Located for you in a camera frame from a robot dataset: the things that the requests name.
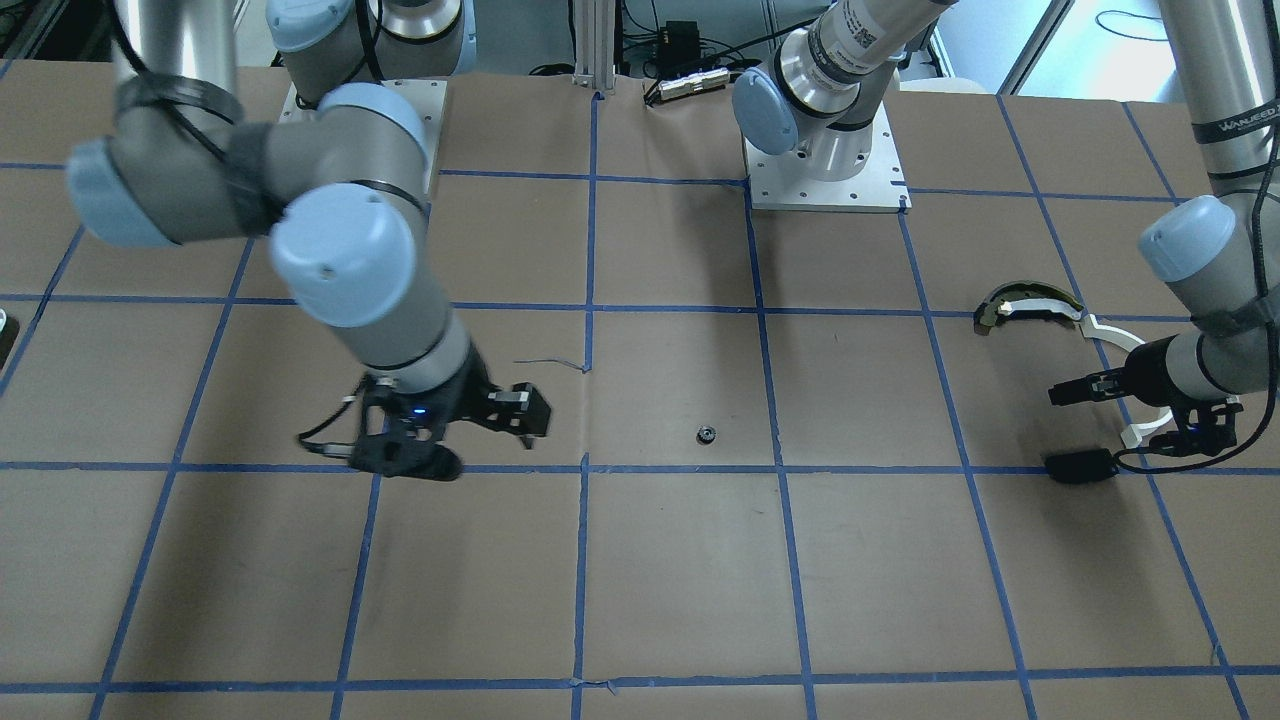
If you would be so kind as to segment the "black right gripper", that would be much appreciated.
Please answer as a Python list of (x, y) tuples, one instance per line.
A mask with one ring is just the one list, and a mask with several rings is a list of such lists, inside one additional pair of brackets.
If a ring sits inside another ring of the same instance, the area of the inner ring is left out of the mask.
[(461, 457), (442, 445), (452, 421), (480, 414), (488, 402), (492, 414), (480, 425), (520, 439), (532, 448), (550, 429), (552, 407), (532, 383), (508, 389), (490, 382), (476, 346), (468, 346), (462, 366), (444, 384), (416, 395), (396, 392), (366, 373), (358, 384), (358, 430), (349, 465), (383, 477), (454, 480), (463, 470)]

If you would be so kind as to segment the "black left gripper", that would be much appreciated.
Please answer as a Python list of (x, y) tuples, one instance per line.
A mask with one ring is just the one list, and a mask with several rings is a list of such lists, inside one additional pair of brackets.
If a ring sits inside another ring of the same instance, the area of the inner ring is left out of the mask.
[(1097, 372), (1057, 383), (1048, 389), (1050, 402), (1065, 407), (1132, 396), (1151, 407), (1171, 407), (1183, 398), (1169, 370), (1171, 343), (1172, 338), (1143, 343), (1128, 354), (1121, 370)]

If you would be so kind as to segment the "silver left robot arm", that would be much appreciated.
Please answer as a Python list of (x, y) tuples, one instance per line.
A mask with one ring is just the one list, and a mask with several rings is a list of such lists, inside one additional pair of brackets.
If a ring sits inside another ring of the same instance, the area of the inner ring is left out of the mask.
[[(947, 1), (837, 1), (735, 82), (744, 138), (769, 155), (823, 131), (859, 131), (890, 58)], [(1277, 370), (1277, 4), (1164, 1), (1192, 133), (1211, 191), (1149, 225), (1138, 249), (1193, 329), (1129, 352), (1115, 384), (1149, 406), (1268, 389)]]

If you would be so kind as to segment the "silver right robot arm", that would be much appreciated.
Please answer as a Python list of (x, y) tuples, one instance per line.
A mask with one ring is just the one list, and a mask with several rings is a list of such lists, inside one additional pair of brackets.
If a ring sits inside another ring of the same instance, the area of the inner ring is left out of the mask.
[(291, 297), (364, 368), (343, 407), (348, 442), (297, 434), (305, 451), (381, 477), (453, 480), (448, 427), (470, 421), (547, 436), (552, 409), (531, 383), (492, 382), (483, 355), (428, 265), (434, 150), (424, 118), (378, 79), (291, 76), (310, 120), (253, 122), (236, 90), (225, 1), (106, 1), (116, 47), (114, 135), (81, 143), (67, 186), (108, 243), (168, 249), (266, 237)]

